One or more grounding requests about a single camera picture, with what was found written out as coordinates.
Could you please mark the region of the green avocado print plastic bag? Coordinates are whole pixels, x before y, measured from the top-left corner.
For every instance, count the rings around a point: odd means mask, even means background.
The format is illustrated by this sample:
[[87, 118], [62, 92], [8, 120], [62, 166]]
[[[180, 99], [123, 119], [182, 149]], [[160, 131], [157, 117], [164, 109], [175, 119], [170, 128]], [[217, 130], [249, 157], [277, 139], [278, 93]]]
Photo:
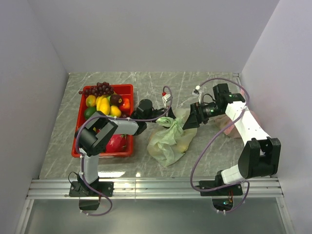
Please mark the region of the green avocado print plastic bag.
[[190, 110], [179, 108], [175, 109], [175, 119], [161, 117], [156, 121], [158, 127], [150, 135], [147, 151], [161, 166], [168, 167], [181, 159], [196, 136], [196, 128], [182, 129], [189, 114]]

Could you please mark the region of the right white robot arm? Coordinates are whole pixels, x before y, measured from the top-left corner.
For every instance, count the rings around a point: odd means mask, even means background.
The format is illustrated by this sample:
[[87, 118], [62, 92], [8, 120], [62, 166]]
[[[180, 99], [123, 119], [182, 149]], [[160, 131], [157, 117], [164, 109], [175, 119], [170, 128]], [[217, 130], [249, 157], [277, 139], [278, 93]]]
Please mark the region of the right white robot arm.
[[258, 124], [240, 93], [231, 93], [226, 83], [213, 87], [214, 101], [191, 104], [190, 115], [183, 129], [198, 128], [212, 117], [225, 114], [230, 119], [229, 126], [235, 126], [240, 134], [244, 148], [238, 163], [221, 171], [214, 188], [221, 195], [227, 194], [232, 183], [245, 179], [272, 176], [277, 173], [281, 142], [270, 137]]

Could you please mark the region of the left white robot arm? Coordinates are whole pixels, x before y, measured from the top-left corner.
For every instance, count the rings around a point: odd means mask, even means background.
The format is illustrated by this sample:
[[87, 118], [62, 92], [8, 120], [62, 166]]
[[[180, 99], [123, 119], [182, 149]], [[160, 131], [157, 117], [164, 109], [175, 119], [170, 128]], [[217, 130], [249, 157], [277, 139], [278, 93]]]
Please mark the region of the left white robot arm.
[[137, 108], [127, 118], [110, 117], [96, 111], [75, 133], [76, 151], [80, 154], [80, 172], [73, 190], [84, 196], [101, 195], [98, 176], [99, 154], [113, 135], [138, 136], [147, 128], [148, 122], [156, 122], [160, 117], [172, 113], [172, 101], [164, 108], [154, 109], [149, 99], [139, 102]]

